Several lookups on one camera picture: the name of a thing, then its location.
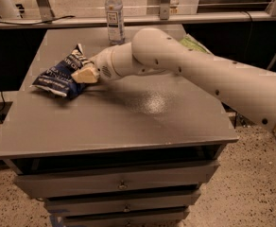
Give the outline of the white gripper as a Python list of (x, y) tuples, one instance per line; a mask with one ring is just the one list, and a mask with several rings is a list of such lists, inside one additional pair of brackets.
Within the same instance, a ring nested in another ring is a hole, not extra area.
[(89, 63), (75, 71), (71, 77), (76, 83), (97, 83), (98, 79), (112, 80), (113, 70), (111, 55), (111, 47), (102, 50), (91, 57), (93, 63)]

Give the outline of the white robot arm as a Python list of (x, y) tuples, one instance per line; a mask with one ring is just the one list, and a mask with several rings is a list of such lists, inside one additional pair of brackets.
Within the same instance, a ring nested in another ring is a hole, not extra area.
[(190, 49), (155, 27), (138, 30), (127, 44), (102, 50), (72, 78), (96, 83), (164, 70), (188, 79), (276, 137), (275, 72)]

